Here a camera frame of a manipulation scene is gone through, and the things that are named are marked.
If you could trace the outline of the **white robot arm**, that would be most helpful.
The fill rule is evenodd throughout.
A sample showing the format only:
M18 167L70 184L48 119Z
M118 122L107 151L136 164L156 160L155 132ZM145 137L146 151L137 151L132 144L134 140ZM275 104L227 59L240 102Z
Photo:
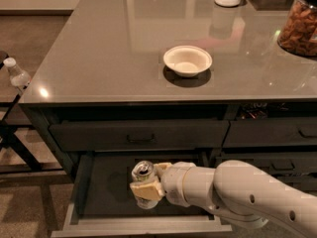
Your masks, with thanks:
M247 229L271 221L300 238L317 238L317 197L242 161L226 161L215 169L141 161L131 176L130 189L140 208L153 208L165 198Z

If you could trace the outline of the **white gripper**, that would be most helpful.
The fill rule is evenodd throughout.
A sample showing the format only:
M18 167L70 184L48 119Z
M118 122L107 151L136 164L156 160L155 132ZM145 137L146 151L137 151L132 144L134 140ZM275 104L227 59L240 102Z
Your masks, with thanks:
M184 194L183 181L186 173L195 168L196 165L187 162L157 163L154 164L156 174L160 178L157 180L144 182L131 182L130 189L134 196L160 201L164 197L174 205L189 206Z

